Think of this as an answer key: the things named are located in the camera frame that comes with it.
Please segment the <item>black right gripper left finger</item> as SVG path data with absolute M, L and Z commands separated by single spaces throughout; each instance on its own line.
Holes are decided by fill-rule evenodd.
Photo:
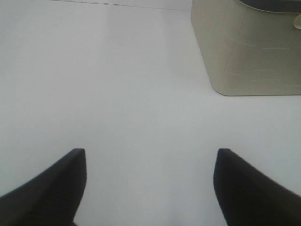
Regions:
M 2 226 L 74 226 L 86 187 L 86 153 L 76 148 L 1 196 Z

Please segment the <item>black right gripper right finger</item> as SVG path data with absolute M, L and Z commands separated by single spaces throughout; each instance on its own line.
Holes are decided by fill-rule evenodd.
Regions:
M 301 198 L 232 150 L 217 152 L 214 191 L 229 226 L 299 226 Z

